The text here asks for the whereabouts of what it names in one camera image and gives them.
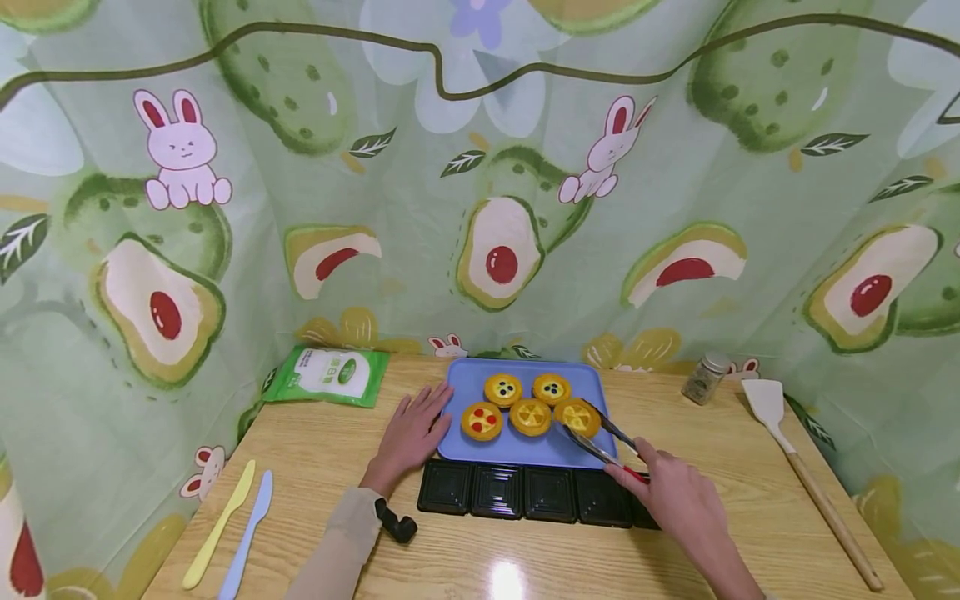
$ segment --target blue plastic tray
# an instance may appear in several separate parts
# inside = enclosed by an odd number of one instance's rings
[[[603,463],[587,454],[571,441],[554,421],[542,436],[529,438],[514,429],[504,412],[503,431],[492,442],[477,442],[460,428],[460,417],[474,402],[486,400],[483,386],[498,373],[509,373],[523,385],[523,397],[533,397],[534,379],[545,372],[562,375],[570,382],[572,397],[581,397],[608,415],[607,400],[603,395],[600,374],[593,367],[571,363],[547,363],[524,360],[491,360],[459,358],[450,363],[446,380],[454,392],[444,413],[453,416],[450,430],[440,442],[441,456],[454,461],[503,463],[507,465],[538,465],[544,467],[603,468]],[[593,437],[593,442],[616,456],[616,443],[606,430]]]

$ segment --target person's left hand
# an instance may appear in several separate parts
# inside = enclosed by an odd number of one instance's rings
[[[367,472],[360,481],[361,488],[370,488],[389,498],[407,471],[433,456],[450,428],[450,415],[439,419],[437,416],[451,396],[453,388],[443,382],[432,392],[430,386],[423,386],[412,400],[410,396],[403,397],[383,432],[376,456],[367,465]]]

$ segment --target beige sleeve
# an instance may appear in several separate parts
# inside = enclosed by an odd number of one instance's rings
[[[380,535],[373,503],[380,494],[350,488],[333,509],[324,538],[287,590],[286,600],[349,600]]]

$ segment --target glass jar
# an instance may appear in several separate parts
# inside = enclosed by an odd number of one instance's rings
[[[703,406],[710,401],[730,364],[730,358],[723,352],[707,352],[686,380],[681,394]]]

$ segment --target white spatula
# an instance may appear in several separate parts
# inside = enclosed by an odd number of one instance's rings
[[[744,379],[743,391],[747,393],[747,401],[750,402],[750,408],[754,411],[754,416],[761,423],[766,425],[770,435],[777,440],[783,452],[786,453],[786,460],[797,473],[801,483],[804,484],[806,492],[810,494],[810,499],[817,505],[820,514],[829,525],[833,535],[843,546],[847,556],[850,557],[853,566],[856,567],[860,577],[870,591],[883,590],[883,582],[876,575],[873,566],[867,555],[863,553],[860,544],[856,542],[851,530],[847,527],[836,508],[830,502],[827,495],[813,478],[810,469],[806,467],[804,460],[797,454],[797,449],[793,447],[789,440],[780,431],[780,421],[783,420],[783,385],[773,379]]]

